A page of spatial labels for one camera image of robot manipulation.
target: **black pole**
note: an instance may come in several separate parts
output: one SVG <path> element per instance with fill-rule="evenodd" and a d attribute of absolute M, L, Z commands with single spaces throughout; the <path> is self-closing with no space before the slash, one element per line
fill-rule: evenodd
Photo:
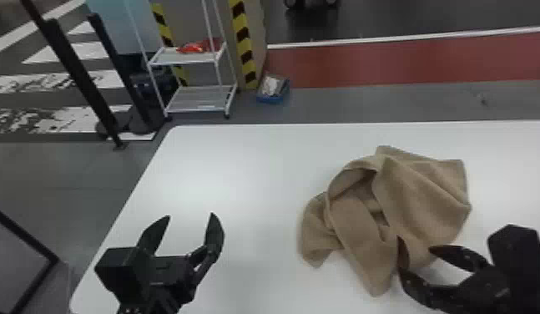
<path fill-rule="evenodd" d="M 116 149 L 124 148 L 125 143 L 122 142 L 118 136 L 118 121 L 114 117 L 114 114 L 112 114 L 110 107 L 102 97 L 102 94 L 98 91 L 93 80 L 90 78 L 83 63 L 73 50 L 73 47 L 71 47 L 71 43 L 65 37 L 65 34 L 59 26 L 58 20 L 52 18 L 48 21 L 44 21 L 32 0 L 21 0 L 21 4 L 39 27 L 42 35 L 46 38 L 50 47 L 52 47 L 52 50 L 77 84 L 78 89 L 97 115 L 108 135 L 116 144 Z"/>
<path fill-rule="evenodd" d="M 112 44 L 112 40 L 106 32 L 106 28 L 104 27 L 104 23 L 102 22 L 102 18 L 100 18 L 97 13 L 92 13 L 88 16 L 88 21 L 90 22 L 90 25 L 93 26 L 94 31 L 100 39 L 100 42 L 102 42 L 102 45 L 104 46 L 104 49 L 106 49 L 110 60 L 112 60 L 112 64 L 118 71 L 119 77 L 122 79 L 122 82 L 124 82 L 125 89 L 128 90 L 129 97 L 134 102 L 135 108 L 139 112 L 141 119 L 145 123 L 150 123 L 151 117 L 149 115 L 149 111 L 144 107 L 141 98 L 137 95 L 137 92 L 134 89 L 134 85 L 129 78 L 129 71 L 120 59 L 116 48 Z"/>
<path fill-rule="evenodd" d="M 93 26 L 94 31 L 98 35 L 100 42 L 104 46 L 104 49 L 108 53 L 112 64 L 116 71 L 118 71 L 119 77 L 124 82 L 125 89 L 128 91 L 129 97 L 134 103 L 133 108 L 129 111 L 131 114 L 131 120 L 129 121 L 129 131 L 134 134 L 150 134 L 158 131 L 164 124 L 165 117 L 162 110 L 150 109 L 141 99 L 137 90 L 135 90 L 134 83 L 131 79 L 131 73 L 118 55 L 114 44 L 106 27 L 102 21 L 102 18 L 97 13 L 92 13 L 88 16 L 88 21 Z"/>
<path fill-rule="evenodd" d="M 38 9 L 36 8 L 32 0 L 20 0 L 20 3 L 24 6 L 26 12 L 28 12 L 30 18 L 34 21 L 34 23 L 36 23 L 36 26 L 38 26 L 38 28 L 42 30 L 45 21 L 43 20 L 42 15 L 40 15 L 40 13 L 38 12 Z"/>

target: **white table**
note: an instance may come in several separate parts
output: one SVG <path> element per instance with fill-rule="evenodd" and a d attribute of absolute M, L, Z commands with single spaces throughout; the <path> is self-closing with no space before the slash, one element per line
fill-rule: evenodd
<path fill-rule="evenodd" d="M 296 250 L 305 203 L 342 165 L 390 144 L 438 159 L 462 159 L 473 212 L 457 239 L 487 254 L 486 238 L 516 223 L 540 235 L 540 121 L 428 124 L 189 126 L 170 131 L 71 300 L 76 314 L 114 314 L 114 295 L 94 275 L 109 247 L 133 246 L 162 215 L 172 220 L 159 255 L 203 240 L 215 212 L 226 232 L 221 258 L 183 314 L 425 313 L 393 281 L 370 297 L 341 254 L 320 269 Z M 463 272 L 436 261 L 429 279 Z"/>

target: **white wire shelf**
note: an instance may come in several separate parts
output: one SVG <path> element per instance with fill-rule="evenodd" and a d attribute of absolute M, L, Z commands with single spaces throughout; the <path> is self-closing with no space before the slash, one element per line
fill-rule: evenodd
<path fill-rule="evenodd" d="M 180 87 L 166 106 L 166 112 L 224 111 L 229 114 L 236 89 L 237 84 Z"/>
<path fill-rule="evenodd" d="M 176 47 L 161 47 L 149 60 L 149 66 L 181 65 L 193 63 L 218 64 L 227 49 L 227 43 L 222 43 L 219 51 L 214 53 L 180 53 Z"/>

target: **towel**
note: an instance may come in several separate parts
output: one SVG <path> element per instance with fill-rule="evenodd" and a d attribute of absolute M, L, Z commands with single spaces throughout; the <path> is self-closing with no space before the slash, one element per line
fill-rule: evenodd
<path fill-rule="evenodd" d="M 453 242 L 470 210 L 462 161 L 380 146 L 310 200 L 300 253 L 318 267 L 343 250 L 365 288 L 379 296 L 397 266 L 414 271 L 432 262 L 428 247 Z"/>

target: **white floor marking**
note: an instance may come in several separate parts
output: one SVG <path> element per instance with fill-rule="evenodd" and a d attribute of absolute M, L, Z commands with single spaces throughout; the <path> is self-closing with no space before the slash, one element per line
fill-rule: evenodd
<path fill-rule="evenodd" d="M 67 35 L 79 35 L 81 33 L 94 33 L 94 29 L 88 21 L 80 23 L 76 28 L 70 30 Z"/>
<path fill-rule="evenodd" d="M 322 40 L 322 41 L 308 42 L 308 43 L 273 43 L 273 44 L 268 45 L 268 49 L 326 47 L 326 46 L 342 46 L 342 45 L 349 45 L 349 44 L 355 44 L 355 43 L 388 43 L 388 42 L 403 42 L 407 40 L 518 35 L 518 34 L 525 34 L 525 33 L 540 33 L 540 26 L 529 27 L 529 28 L 501 28 L 501 29 L 492 29 L 492 30 L 487 30 L 487 31 L 426 33 L 426 34 L 407 35 L 407 36 Z"/>
<path fill-rule="evenodd" d="M 113 112 L 127 111 L 131 105 L 110 106 Z M 98 118 L 89 106 L 61 109 L 0 109 L 0 134 L 80 134 L 95 133 Z M 155 133 L 136 135 L 122 133 L 122 140 L 151 140 Z"/>
<path fill-rule="evenodd" d="M 121 89 L 124 84 L 115 70 L 88 71 L 99 89 Z M 0 94 L 49 92 L 75 87 L 67 73 L 0 76 Z"/>
<path fill-rule="evenodd" d="M 100 42 L 72 43 L 73 50 L 81 60 L 108 58 L 108 53 Z M 23 64 L 59 62 L 59 58 L 51 47 L 47 46 L 23 61 Z"/>
<path fill-rule="evenodd" d="M 68 3 L 62 4 L 61 6 L 55 8 L 54 10 L 43 15 L 44 18 L 60 18 L 63 15 L 73 11 L 84 3 L 84 0 L 71 0 Z M 4 49 L 14 45 L 20 40 L 26 38 L 28 35 L 36 32 L 38 28 L 34 22 L 25 23 L 22 26 L 19 26 L 12 30 L 9 33 L 6 33 L 0 37 L 0 52 Z"/>

